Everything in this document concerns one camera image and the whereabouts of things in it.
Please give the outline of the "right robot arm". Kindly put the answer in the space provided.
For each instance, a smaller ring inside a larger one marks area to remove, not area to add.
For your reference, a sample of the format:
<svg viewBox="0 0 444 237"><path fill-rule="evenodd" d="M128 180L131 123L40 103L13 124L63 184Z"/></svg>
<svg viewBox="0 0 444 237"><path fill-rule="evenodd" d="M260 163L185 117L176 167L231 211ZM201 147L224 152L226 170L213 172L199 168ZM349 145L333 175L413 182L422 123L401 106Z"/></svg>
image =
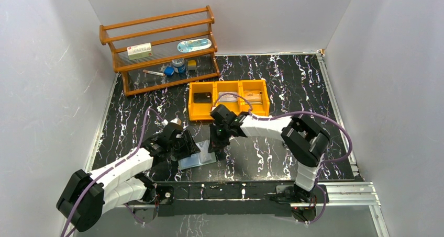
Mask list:
<svg viewBox="0 0 444 237"><path fill-rule="evenodd" d="M209 151L220 150L230 144L231 137L265 137L283 142L297 161L294 183L295 197L309 202L316 195L315 180L330 144L330 135L309 115L284 117L255 116L248 112L239 114L224 105L210 112Z"/></svg>

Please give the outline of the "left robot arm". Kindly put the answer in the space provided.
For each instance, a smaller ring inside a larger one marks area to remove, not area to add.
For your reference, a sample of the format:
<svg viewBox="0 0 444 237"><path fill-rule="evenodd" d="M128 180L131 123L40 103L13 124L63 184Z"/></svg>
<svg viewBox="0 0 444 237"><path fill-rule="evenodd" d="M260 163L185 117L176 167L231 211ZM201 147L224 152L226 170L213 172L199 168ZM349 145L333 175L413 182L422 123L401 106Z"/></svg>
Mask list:
<svg viewBox="0 0 444 237"><path fill-rule="evenodd" d="M126 156L90 172L74 172L56 204L66 217L62 236L70 236L70 225L79 232L90 229L104 213L128 202L158 202L157 185L146 171L166 159L179 161L200 151L191 133L171 121Z"/></svg>

